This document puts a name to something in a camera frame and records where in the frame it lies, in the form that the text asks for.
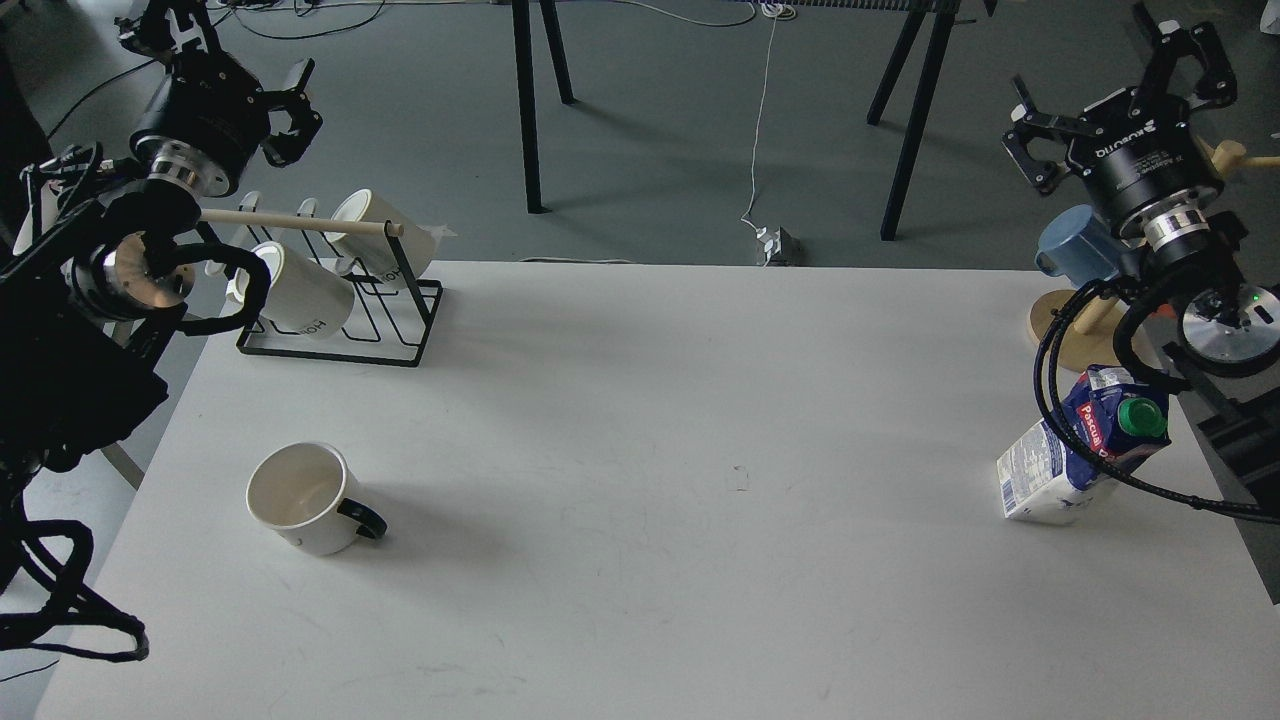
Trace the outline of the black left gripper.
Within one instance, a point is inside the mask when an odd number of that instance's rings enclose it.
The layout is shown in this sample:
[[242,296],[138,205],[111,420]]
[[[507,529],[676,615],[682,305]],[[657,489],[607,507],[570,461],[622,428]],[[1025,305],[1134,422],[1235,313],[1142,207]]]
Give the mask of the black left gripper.
[[[165,143],[183,143],[211,168],[204,193],[236,192],[250,159],[261,145],[268,163],[297,163],[323,127],[307,86],[315,60],[298,60],[279,90],[262,90],[257,78],[223,53],[205,1],[132,1],[116,17],[118,42],[128,53],[166,65],[131,136],[132,155],[151,164]],[[268,136],[268,114],[283,111],[285,131]]]

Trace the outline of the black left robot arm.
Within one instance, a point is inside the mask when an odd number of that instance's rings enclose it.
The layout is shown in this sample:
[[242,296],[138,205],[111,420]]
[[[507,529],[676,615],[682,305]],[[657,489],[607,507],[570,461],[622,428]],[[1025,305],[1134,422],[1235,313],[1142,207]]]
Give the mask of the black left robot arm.
[[127,158],[100,145],[27,170],[64,190],[47,227],[3,263],[3,580],[24,570],[47,592],[3,615],[3,648],[122,664],[148,656],[145,624],[87,587],[93,536],[76,520],[33,520],[23,495],[42,470],[68,471],[127,438],[168,397],[155,372],[175,333],[251,327],[268,301],[265,261],[223,243],[201,201],[225,197],[251,158],[298,161],[323,126],[306,92],[315,63],[266,90],[227,53],[202,1],[137,1],[116,20],[124,49],[165,76]]

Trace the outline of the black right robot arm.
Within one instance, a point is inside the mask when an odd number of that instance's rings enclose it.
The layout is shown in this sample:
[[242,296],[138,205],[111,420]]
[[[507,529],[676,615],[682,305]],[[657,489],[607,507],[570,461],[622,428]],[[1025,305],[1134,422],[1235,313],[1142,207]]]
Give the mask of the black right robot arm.
[[[1160,23],[1143,3],[1132,14],[1151,49],[1138,85],[1064,117],[1038,110],[1023,79],[1012,78],[1019,111],[1002,143],[1027,182],[1047,196],[1064,177],[1078,176],[1093,217],[1126,245],[1117,278],[1087,281],[1051,320],[1036,351],[1036,404],[1050,429],[1103,475],[1192,509],[1276,524],[1277,392],[1238,402],[1213,382],[1247,378],[1277,361],[1277,288],[1251,283],[1236,265],[1247,233],[1239,218],[1206,211],[1224,181],[1190,127],[1197,111],[1235,102],[1236,77],[1212,24]],[[1075,316],[1102,296],[1126,302],[1111,340],[1117,363],[1156,389],[1193,391],[1213,409],[1199,430],[1251,503],[1140,480],[1068,429],[1044,365],[1057,360]]]

